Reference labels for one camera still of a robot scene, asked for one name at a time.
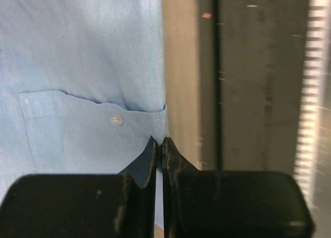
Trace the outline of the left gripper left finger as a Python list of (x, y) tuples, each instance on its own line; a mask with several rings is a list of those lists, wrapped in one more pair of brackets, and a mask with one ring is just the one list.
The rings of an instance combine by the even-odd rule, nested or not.
[(153, 237), (158, 146), (118, 174), (30, 174), (1, 204), (1, 237)]

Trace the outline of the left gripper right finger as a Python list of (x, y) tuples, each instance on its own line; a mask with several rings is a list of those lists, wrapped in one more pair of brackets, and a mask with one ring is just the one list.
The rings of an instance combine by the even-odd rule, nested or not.
[(165, 237), (312, 237), (294, 178), (276, 171), (201, 171), (162, 144)]

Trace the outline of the light blue long sleeve shirt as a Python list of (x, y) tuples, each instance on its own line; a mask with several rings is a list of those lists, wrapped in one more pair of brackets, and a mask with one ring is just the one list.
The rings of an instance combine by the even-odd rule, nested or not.
[(1, 0), (1, 194), (117, 173), (168, 134), (161, 0)]

